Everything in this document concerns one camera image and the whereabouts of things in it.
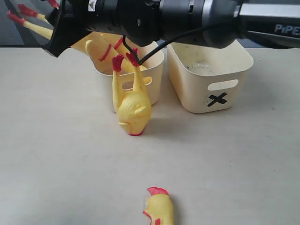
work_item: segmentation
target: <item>tabletop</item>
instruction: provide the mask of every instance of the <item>tabletop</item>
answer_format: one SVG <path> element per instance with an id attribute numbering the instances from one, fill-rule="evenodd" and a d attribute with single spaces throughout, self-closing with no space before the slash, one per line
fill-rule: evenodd
<path id="1" fill-rule="evenodd" d="M 183 109 L 165 64 L 153 118 L 132 137 L 87 56 L 1 48 L 0 224 L 147 225 L 157 186 L 175 225 L 298 225 L 300 50 L 247 50 L 239 100 L 218 112 Z"/>

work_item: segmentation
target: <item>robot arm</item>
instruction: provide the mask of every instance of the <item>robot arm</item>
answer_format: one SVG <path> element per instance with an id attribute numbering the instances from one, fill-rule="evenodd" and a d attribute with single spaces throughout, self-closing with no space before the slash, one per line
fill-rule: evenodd
<path id="1" fill-rule="evenodd" d="M 44 49 L 55 57 L 92 31 L 125 35 L 138 46 L 176 39 L 224 48 L 248 38 L 300 48 L 298 0 L 62 0 L 46 18 L 54 31 Z"/>

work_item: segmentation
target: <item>red comb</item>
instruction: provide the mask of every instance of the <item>red comb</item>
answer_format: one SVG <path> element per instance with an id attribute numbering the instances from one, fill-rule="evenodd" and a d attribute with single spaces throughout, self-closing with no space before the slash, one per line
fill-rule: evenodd
<path id="1" fill-rule="evenodd" d="M 158 194 L 169 195 L 168 192 L 163 188 L 150 187 L 147 190 L 150 192 L 151 195 L 158 195 Z"/>
<path id="2" fill-rule="evenodd" d="M 30 16 L 30 17 L 37 17 L 38 13 L 33 11 L 31 8 L 28 8 L 26 5 L 24 4 L 18 4 L 18 7 L 20 9 L 20 13 L 26 16 Z"/>
<path id="3" fill-rule="evenodd" d="M 134 48 L 133 51 L 137 55 L 137 48 Z M 131 64 L 134 67 L 138 67 L 139 66 L 139 63 L 136 61 L 135 55 L 133 53 L 128 52 L 128 53 L 126 53 L 126 56 L 127 56 L 128 60 L 131 62 Z"/>
<path id="4" fill-rule="evenodd" d="M 121 64 L 122 64 L 123 59 L 124 59 L 124 56 L 121 54 L 117 55 L 116 57 L 113 57 L 112 68 L 114 71 L 120 72 L 122 70 Z"/>
<path id="5" fill-rule="evenodd" d="M 19 18 L 18 16 L 16 16 L 15 14 L 13 14 L 10 10 L 7 13 L 7 16 L 9 19 L 11 19 L 12 21 L 14 21 L 15 23 L 18 23 L 20 25 L 24 25 L 24 23 L 26 22 L 25 18 Z"/>
<path id="6" fill-rule="evenodd" d="M 50 5 L 52 5 L 53 8 L 59 8 L 60 7 L 60 5 L 57 3 L 56 0 L 47 0 L 47 1 L 50 3 Z"/>

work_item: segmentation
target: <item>rubber chicken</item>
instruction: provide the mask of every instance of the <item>rubber chicken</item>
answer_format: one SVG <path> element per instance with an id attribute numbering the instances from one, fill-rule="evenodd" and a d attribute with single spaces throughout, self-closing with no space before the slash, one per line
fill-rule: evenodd
<path id="1" fill-rule="evenodd" d="M 143 133 L 152 116 L 152 106 L 147 88 L 138 62 L 131 53 L 127 58 L 132 63 L 135 77 L 133 90 L 125 92 L 120 82 L 121 64 L 124 56 L 119 54 L 112 59 L 112 99 L 119 125 L 131 136 L 139 136 Z"/>
<path id="2" fill-rule="evenodd" d="M 143 213 L 150 217 L 151 225 L 174 225 L 173 205 L 168 192 L 158 187 L 147 190 L 151 197 L 147 199 Z"/>

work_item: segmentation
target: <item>plastic bin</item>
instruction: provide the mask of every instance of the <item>plastic bin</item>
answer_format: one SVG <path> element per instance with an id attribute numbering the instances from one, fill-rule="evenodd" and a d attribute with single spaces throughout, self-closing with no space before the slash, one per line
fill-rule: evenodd
<path id="1" fill-rule="evenodd" d="M 135 47 L 138 48 L 138 56 L 140 59 L 157 47 L 156 42 L 153 42 L 152 44 L 145 47 L 138 47 L 128 39 L 126 40 L 126 43 L 132 48 Z M 142 71 L 143 77 L 152 78 L 152 80 L 146 85 L 148 95 L 152 105 L 155 104 L 159 99 L 164 59 L 165 59 L 164 53 L 162 51 L 159 51 L 143 63 L 143 65 L 147 67 L 146 70 Z M 107 100 L 106 103 L 109 109 L 115 113 L 113 107 L 113 88 L 112 88 L 113 70 L 112 68 L 108 68 L 106 73 L 101 73 L 97 70 L 96 72 L 100 83 L 100 88 L 102 89 L 103 94 L 106 95 L 106 100 Z M 122 74 L 120 75 L 120 79 L 123 83 L 123 88 L 125 89 L 125 91 L 132 90 L 134 73 Z"/>
<path id="2" fill-rule="evenodd" d="M 238 41 L 224 49 L 172 43 L 167 52 L 171 83 L 192 113 L 231 107 L 254 63 Z"/>

